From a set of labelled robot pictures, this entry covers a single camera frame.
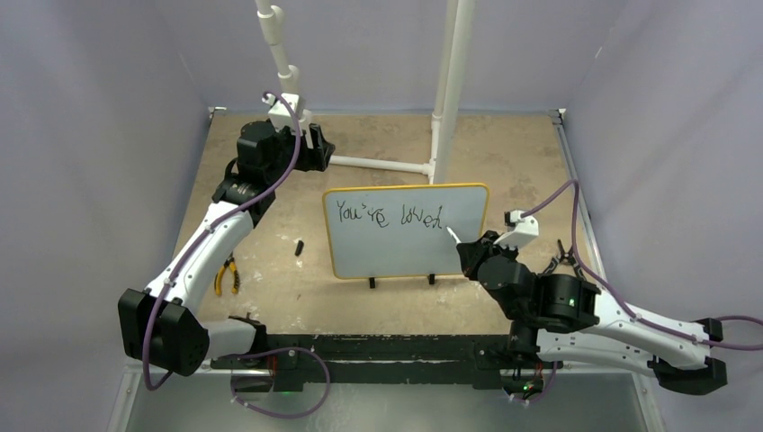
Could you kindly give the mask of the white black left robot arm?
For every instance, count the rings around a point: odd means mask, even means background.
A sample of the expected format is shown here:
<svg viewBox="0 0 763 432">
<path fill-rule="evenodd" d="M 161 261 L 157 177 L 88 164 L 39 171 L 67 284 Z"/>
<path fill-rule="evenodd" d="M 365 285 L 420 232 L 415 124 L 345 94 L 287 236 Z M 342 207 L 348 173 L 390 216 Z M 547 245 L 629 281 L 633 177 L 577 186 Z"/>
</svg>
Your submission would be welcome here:
<svg viewBox="0 0 763 432">
<path fill-rule="evenodd" d="M 294 170 L 326 170 L 336 147 L 316 123 L 297 141 L 288 127 L 252 121 L 242 126 L 236 149 L 181 252 L 145 288 L 128 289 L 118 300 L 127 357 L 182 376 L 207 359 L 234 356 L 247 368 L 267 359 L 264 324 L 239 316 L 202 323 L 197 311 L 234 249 L 274 202 L 277 182 Z"/>
</svg>

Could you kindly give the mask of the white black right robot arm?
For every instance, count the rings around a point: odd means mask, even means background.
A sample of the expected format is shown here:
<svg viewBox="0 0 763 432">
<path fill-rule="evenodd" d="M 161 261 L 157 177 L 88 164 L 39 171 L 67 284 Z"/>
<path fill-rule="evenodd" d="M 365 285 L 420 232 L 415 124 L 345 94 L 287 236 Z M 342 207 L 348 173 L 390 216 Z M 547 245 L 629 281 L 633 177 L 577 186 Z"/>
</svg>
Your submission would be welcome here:
<svg viewBox="0 0 763 432">
<path fill-rule="evenodd" d="M 710 343 L 723 339 L 717 319 L 681 321 L 647 310 L 627 311 L 614 296 L 569 274 L 537 274 L 487 231 L 455 243 L 462 273 L 477 282 L 510 322 L 499 351 L 513 369 L 563 362 L 618 367 L 657 379 L 660 387 L 700 396 L 728 382 Z"/>
</svg>

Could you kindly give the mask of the white whiteboard marker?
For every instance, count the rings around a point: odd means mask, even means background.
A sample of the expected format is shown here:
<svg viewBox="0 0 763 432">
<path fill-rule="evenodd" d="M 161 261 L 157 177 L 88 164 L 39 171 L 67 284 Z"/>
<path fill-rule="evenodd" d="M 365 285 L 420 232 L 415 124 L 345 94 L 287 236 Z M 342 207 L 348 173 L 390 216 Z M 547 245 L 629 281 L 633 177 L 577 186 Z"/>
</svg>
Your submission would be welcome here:
<svg viewBox="0 0 763 432">
<path fill-rule="evenodd" d="M 455 245 L 462 244 L 461 238 L 457 235 L 457 233 L 452 228 L 446 226 L 445 229 L 447 230 L 448 234 L 452 238 Z"/>
</svg>

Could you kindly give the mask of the yellow framed whiteboard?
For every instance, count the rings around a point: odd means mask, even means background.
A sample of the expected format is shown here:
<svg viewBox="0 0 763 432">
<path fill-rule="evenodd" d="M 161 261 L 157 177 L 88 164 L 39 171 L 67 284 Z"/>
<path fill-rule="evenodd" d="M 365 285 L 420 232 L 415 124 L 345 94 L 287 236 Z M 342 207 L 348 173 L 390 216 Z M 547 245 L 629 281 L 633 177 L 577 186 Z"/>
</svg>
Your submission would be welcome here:
<svg viewBox="0 0 763 432">
<path fill-rule="evenodd" d="M 322 207 L 333 275 L 369 279 L 457 275 L 456 245 L 483 232 L 489 188 L 483 183 L 332 188 Z"/>
</svg>

